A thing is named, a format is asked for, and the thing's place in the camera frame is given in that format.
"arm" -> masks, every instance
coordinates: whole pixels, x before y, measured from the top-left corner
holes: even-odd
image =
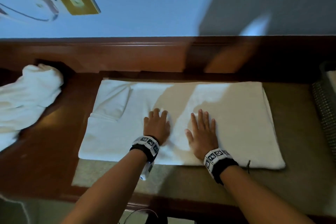
[[[161,117],[159,109],[149,112],[149,117],[143,120],[143,134],[155,137],[162,145],[170,131],[166,118],[167,111],[163,111]],[[131,150],[81,196],[63,224],[118,223],[146,162],[144,152]]]
[[[216,123],[212,119],[211,124],[209,124],[209,114],[205,112],[203,115],[202,110],[199,110],[198,113],[198,124],[193,113],[191,114],[191,121],[193,133],[188,129],[185,130],[185,133],[195,156],[203,161],[210,150],[218,148]],[[251,224],[313,223],[293,206],[254,181],[238,166],[227,167],[220,174],[220,179]]]

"person's right hand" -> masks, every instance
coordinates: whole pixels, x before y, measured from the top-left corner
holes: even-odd
[[[189,129],[185,129],[185,135],[188,138],[189,146],[195,156],[204,160],[205,155],[218,148],[218,140],[216,136],[216,121],[211,120],[209,124],[209,113],[205,112],[203,117],[202,109],[198,110],[198,125],[194,113],[191,114],[192,133]]]

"tile floor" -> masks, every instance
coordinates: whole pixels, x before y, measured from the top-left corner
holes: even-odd
[[[58,224],[71,211],[74,204],[61,201],[48,201],[40,199],[21,200],[27,208],[31,224]],[[125,211],[120,219],[124,224],[125,219],[132,212]],[[126,224],[145,223],[147,214],[134,213],[127,219]],[[0,200],[0,223],[1,224],[25,224],[27,223],[20,204],[4,202]],[[168,218],[169,224],[193,224],[191,220]]]

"black wristband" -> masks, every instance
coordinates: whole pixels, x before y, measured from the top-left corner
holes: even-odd
[[[142,150],[147,156],[147,162],[152,163],[159,152],[160,146],[154,137],[141,136],[133,142],[130,150],[133,149]]]
[[[225,150],[219,148],[209,151],[203,161],[210,175],[221,185],[223,182],[219,177],[220,174],[229,166],[237,166],[238,163],[233,160],[232,156]]]

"wooden desk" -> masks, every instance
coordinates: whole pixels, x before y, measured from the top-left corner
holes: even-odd
[[[36,197],[76,201],[87,188],[71,186],[78,162],[87,118],[103,77],[120,77],[120,73],[76,73],[70,78],[56,101],[39,121],[20,133],[18,142],[0,153],[0,192],[6,196]],[[146,78],[148,73],[128,73]],[[169,79],[176,74],[161,74]],[[208,80],[225,81],[223,75]],[[134,194],[128,209],[151,207],[171,217],[201,219],[224,218],[234,223],[246,222],[237,207],[168,199]],[[317,223],[334,223],[333,218],[314,217]]]

